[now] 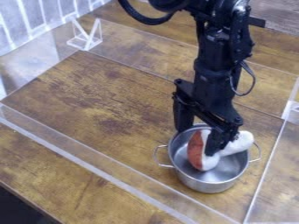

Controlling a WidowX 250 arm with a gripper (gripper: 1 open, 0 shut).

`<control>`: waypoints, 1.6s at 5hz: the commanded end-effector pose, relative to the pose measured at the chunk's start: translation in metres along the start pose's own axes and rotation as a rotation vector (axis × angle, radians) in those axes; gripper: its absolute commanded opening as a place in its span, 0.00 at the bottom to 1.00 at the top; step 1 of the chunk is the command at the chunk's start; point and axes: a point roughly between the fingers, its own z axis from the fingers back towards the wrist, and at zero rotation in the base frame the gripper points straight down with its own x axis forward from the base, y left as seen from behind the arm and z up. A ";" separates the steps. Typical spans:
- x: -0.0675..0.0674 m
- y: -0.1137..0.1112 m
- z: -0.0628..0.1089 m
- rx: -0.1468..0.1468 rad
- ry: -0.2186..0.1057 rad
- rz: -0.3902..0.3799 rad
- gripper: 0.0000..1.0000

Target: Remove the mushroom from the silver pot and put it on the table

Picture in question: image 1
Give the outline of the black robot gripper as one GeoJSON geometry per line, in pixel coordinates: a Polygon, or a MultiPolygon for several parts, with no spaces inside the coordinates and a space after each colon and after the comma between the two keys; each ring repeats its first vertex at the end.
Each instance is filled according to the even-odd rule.
{"type": "Polygon", "coordinates": [[[198,116],[210,126],[205,154],[210,157],[234,142],[244,118],[233,106],[241,70],[196,73],[194,82],[177,79],[173,93],[174,126],[186,131],[198,116]]]}

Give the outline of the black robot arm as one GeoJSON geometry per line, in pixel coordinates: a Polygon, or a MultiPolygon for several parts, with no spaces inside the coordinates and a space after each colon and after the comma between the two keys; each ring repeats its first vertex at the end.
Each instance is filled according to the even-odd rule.
{"type": "Polygon", "coordinates": [[[205,153],[213,156],[236,140],[244,118],[233,105],[245,59],[256,45],[249,25],[250,0],[150,0],[160,10],[186,10],[197,22],[200,56],[194,61],[194,81],[174,81],[174,123],[178,131],[193,127],[196,118],[210,126],[205,153]]]}

